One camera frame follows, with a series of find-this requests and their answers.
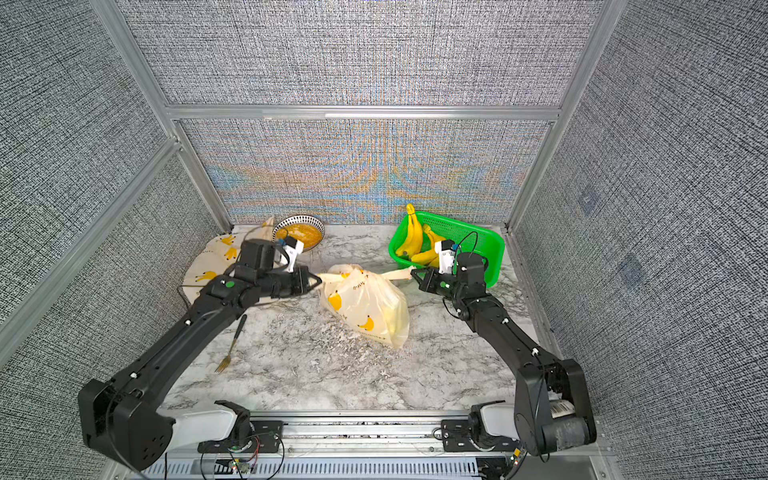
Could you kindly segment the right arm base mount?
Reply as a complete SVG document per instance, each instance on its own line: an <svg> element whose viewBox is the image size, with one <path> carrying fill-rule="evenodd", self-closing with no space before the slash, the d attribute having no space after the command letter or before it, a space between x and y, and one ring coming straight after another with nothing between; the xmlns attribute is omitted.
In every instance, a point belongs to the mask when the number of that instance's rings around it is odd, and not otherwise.
<svg viewBox="0 0 768 480"><path fill-rule="evenodd" d="M433 437L446 452L513 452L521 446L514 413L506 401L474 405L466 417L442 420Z"/></svg>

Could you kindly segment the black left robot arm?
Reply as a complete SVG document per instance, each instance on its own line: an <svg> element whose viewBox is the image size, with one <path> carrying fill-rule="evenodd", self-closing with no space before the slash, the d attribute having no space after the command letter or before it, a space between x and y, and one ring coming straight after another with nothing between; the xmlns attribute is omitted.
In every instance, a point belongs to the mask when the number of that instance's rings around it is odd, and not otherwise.
<svg viewBox="0 0 768 480"><path fill-rule="evenodd" d="M86 447L141 472L167 451L190 443L246 436L248 413L218 402L200 413L161 413L167 393L219 333L265 300L303 296L321 285L296 264L288 245L246 240L234 264L200 290L157 342L108 381L90 380L77 400Z"/></svg>

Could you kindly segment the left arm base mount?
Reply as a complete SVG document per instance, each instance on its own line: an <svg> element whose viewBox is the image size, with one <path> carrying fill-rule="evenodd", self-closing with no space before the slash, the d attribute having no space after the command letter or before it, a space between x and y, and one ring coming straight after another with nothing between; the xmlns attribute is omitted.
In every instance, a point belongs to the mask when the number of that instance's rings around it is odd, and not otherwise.
<svg viewBox="0 0 768 480"><path fill-rule="evenodd" d="M199 453L277 453L282 445L282 420L253 419L249 409L227 400L214 404L221 413L235 415L233 427L220 440L207 440L197 446Z"/></svg>

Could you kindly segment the banana print plastic bag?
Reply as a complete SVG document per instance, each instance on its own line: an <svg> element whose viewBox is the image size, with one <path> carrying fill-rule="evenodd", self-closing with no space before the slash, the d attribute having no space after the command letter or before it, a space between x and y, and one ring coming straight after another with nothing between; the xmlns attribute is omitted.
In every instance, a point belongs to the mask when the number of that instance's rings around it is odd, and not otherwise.
<svg viewBox="0 0 768 480"><path fill-rule="evenodd" d="M202 288L232 265L241 252L244 240L271 240L275 217L268 217L256 225L235 226L231 233L211 239L187 269L179 292L190 306L200 295Z"/></svg>
<svg viewBox="0 0 768 480"><path fill-rule="evenodd" d="M412 280L412 270L379 274L356 264L334 265L319 275L321 304L358 334L399 349L409 336L410 315L395 282Z"/></svg>

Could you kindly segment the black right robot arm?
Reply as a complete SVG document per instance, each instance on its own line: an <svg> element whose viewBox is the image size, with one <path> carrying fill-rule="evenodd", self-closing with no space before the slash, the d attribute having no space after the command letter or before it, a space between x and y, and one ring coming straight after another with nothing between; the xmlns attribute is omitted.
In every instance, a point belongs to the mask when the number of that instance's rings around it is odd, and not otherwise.
<svg viewBox="0 0 768 480"><path fill-rule="evenodd" d="M512 404L473 407L472 440L482 449L497 439L517 440L534 456L594 443L597 428L581 366L550 353L514 323L488 292L480 255L461 253L456 263L447 273L426 267L410 275L421 291L450 302L455 317L493 347L515 378Z"/></svg>

